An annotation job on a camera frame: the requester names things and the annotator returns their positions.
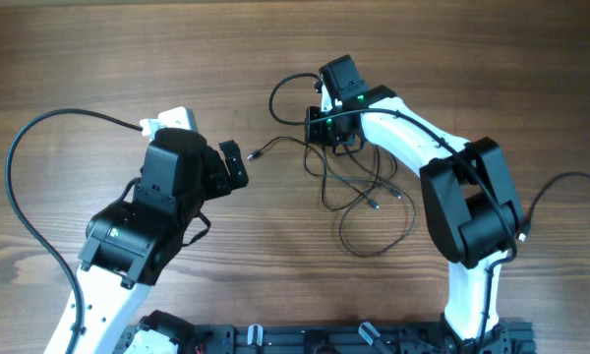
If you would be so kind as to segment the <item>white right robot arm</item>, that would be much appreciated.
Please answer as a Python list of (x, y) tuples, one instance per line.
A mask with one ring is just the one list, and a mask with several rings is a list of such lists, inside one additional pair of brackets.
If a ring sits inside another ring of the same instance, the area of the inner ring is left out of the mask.
[(430, 236), (448, 261), (443, 324), (460, 352), (492, 349), (500, 272), (517, 256), (523, 218), (501, 147), (449, 134), (394, 90), (369, 87), (349, 55), (321, 66), (316, 78), (322, 98), (305, 121), (308, 139), (333, 148), (369, 143), (418, 176)]

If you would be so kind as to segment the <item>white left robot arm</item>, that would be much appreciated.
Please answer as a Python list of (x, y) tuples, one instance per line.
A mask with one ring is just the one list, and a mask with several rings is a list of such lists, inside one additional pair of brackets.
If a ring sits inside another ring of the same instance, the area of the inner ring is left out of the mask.
[(208, 200), (245, 187), (249, 178), (234, 141), (217, 148), (199, 133), (162, 128), (147, 146), (141, 175), (95, 214), (86, 228), (77, 279), (46, 350), (110, 353), (163, 269), (187, 246), (185, 233)]

